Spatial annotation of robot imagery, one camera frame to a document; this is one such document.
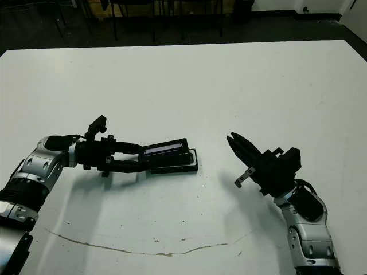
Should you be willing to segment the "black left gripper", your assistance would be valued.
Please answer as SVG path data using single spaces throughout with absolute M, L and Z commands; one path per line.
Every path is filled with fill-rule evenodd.
M 114 136 L 97 140 L 87 140 L 83 136 L 76 139 L 75 145 L 75 159 L 76 163 L 83 166 L 83 169 L 90 170 L 96 167 L 101 171 L 101 176 L 107 178 L 110 172 L 104 167 L 106 160 L 112 160 L 112 151 L 108 149 L 108 143 L 114 142 Z M 123 153 L 127 155 L 137 155 L 141 152 L 143 146 L 128 142 L 115 142 L 114 152 Z M 137 162 L 133 160 L 112 160 L 110 163 L 110 171 L 121 173 L 142 172 L 149 169 L 149 165 L 145 162 Z

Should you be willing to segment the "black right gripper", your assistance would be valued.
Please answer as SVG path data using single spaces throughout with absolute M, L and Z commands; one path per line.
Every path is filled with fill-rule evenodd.
M 248 167 L 235 186 L 251 178 L 260 186 L 263 195 L 269 194 L 276 198 L 290 192 L 295 187 L 296 148 L 292 147 L 283 152 L 281 148 L 275 151 L 266 150 L 261 153 L 249 140 L 231 132 L 227 141 L 234 154 Z

